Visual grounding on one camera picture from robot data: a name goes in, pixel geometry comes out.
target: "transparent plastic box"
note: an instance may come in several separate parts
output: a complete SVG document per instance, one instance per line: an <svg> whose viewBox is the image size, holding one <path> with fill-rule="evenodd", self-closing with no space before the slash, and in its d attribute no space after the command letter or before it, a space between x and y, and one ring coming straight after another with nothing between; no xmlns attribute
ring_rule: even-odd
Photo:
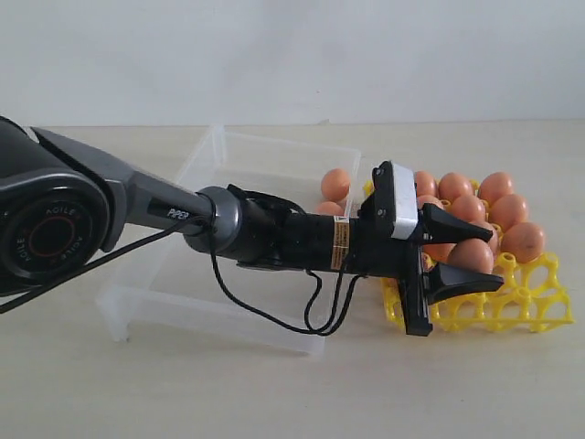
<svg viewBox="0 0 585 439"><path fill-rule="evenodd" d="M352 212L361 154L357 149L308 145L209 128L176 183L188 190L234 184L289 199L309 212L322 201L320 182L334 167L352 177L346 215ZM258 272L219 260L230 291L240 300L304 327L303 310L315 280L298 272ZM320 273L324 288L311 314L322 325L331 312L335 275ZM129 253L97 299L115 340L129 337L133 321L239 337L278 348L319 354L324 338L293 333L233 304L220 290L207 254L175 235Z"/></svg>

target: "yellow egg tray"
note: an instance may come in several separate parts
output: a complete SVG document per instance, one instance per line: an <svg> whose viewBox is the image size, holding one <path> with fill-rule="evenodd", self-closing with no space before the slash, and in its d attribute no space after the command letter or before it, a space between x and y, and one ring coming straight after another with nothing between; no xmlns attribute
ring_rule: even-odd
<svg viewBox="0 0 585 439"><path fill-rule="evenodd" d="M473 188L479 186L472 180ZM364 186L366 195L373 191L371 181ZM447 332L468 327L483 327L503 332L525 327L530 332L545 332L574 323L567 289L557 277L558 257L546 252L528 263L519 263L511 253L495 258L494 274L504 284L494 292L467 294L444 300L430 307L431 322ZM394 279L381 279L384 308L388 321L404 328L398 285Z"/></svg>

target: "warning sticker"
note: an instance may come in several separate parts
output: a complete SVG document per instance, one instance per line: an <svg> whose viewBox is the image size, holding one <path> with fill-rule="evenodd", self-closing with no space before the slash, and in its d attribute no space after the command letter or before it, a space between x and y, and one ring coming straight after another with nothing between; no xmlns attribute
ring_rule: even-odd
<svg viewBox="0 0 585 439"><path fill-rule="evenodd" d="M331 268L339 270L349 253L349 217L334 217L335 229L333 249L331 252Z"/></svg>

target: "white table surface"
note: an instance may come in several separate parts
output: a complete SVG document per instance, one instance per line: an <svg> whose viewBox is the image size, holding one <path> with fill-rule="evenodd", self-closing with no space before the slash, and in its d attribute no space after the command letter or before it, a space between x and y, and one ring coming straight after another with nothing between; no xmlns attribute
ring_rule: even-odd
<svg viewBox="0 0 585 439"><path fill-rule="evenodd" d="M149 325L118 344L93 302L114 262L0 318L1 437L583 437L584 122L233 129L358 146L437 176L508 170L560 258L577 323L406 337L379 292L362 291L321 359ZM168 178L205 131L55 130Z"/></svg>

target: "black cable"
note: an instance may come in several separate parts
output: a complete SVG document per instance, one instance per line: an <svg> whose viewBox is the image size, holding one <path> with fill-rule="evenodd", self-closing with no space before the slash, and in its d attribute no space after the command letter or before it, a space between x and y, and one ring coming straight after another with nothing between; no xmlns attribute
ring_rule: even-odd
<svg viewBox="0 0 585 439"><path fill-rule="evenodd" d="M19 306L24 305L33 299L36 299L37 297L43 295L44 293L49 292L50 290L60 286L61 284L64 284L65 282L70 281L71 279L73 279L75 277L81 276L82 274L85 274L90 270L98 268L99 266L104 265L105 263L110 262L116 258L119 258L128 252L132 252L140 247L143 247L146 244L150 244L151 242L155 242L155 241L161 240L162 238L166 238L167 236L175 233L177 230L182 229L187 224L190 224L190 223L195 222L195 221L199 221L201 219L202 219L202 217L200 217L200 216L193 216L193 217L190 217L187 219L183 219L182 221L177 222L177 224L173 225L172 227L169 227L166 230L159 231L158 233L147 236L147 237L142 238L138 241L132 242L131 244L125 245L118 250L115 250L111 253L106 254L105 256L102 256L100 259L96 259L95 261L92 261L92 262L87 263L86 265L83 265L78 270L75 270L71 273L65 274L65 275L55 279L54 281L51 281L48 284L34 287L28 293L22 294L19 297L17 297L16 299L13 299L9 302L6 302L5 304L1 304L0 305L0 314L7 313L8 311L11 311L15 308L18 308ZM201 231L198 232L197 235L201 235L205 232L206 232L206 228L205 228L205 226L202 226Z"/></svg>
<svg viewBox="0 0 585 439"><path fill-rule="evenodd" d="M226 295L226 297L231 300L234 304L240 306L241 308L251 312L252 314L255 314L257 316L261 316L269 321L271 321L272 323L283 327L285 329L288 329L289 331L295 332L297 334L305 334L305 335L317 335L317 336L322 336L322 337L328 337L332 334L334 334L334 332L336 332L337 329L339 329L339 327L343 324L346 315L347 315L347 311L349 309L349 305L351 303L351 299L353 296L353 292L354 289L356 287L356 282L358 279L360 279L361 277L364 277L362 274L356 275L354 276L354 278L351 280L350 285L347 289L347 294L346 294L346 300L344 301L344 305L342 307L341 310L341 314L339 316L339 318L337 319L337 321L333 324L332 327L331 324L333 323L334 319L335 319L335 313L336 313L336 305L338 302L338 297L339 297L339 292L341 290L341 283L343 281L343 276L345 273L345 267L347 264L347 261L349 260L350 256L352 256L352 253L349 253L343 263L342 263L342 268L339 270L338 276L337 276L337 283L335 286L335 297L334 297L334 305L332 306L332 314L330 315L328 321L325 323L325 325L323 325L322 327L319 327L317 329L312 328L311 325L307 325L308 327L302 328L302 327L295 327L289 323L284 322L283 320L272 316L271 314L260 310L259 308L256 308L252 305L249 305L245 302L243 302L242 300L238 299L226 286L223 277L221 276L221 272L219 270L219 265L218 265L218 256L216 254L216 247L215 247L215 236L214 236L214 231L213 231L213 223L215 222L215 213L216 213L216 205L215 202L213 201L213 199L211 199L211 197L207 196L206 194L202 194L202 193L198 193L198 195L207 198L209 200L209 202L211 203L211 218L212 218L212 223L211 223L211 227L207 228L207 233L208 233L208 239L209 239L209 255L211 257L211 265L213 268L213 273L216 276L216 279L218 281L219 287L221 288L221 291L223 291L223 293ZM322 286L322 281L321 279L314 273L307 271L307 273L309 273L309 275L311 275L312 277L314 277L315 279L317 279L317 288L315 289L315 292L313 294L313 296L311 297L311 300L309 301L309 303L307 304L307 307L305 308L305 324L306 321L308 320L308 312L307 312L307 308L311 309L314 300L316 299L316 297L318 296L319 292L321 291L321 286Z"/></svg>

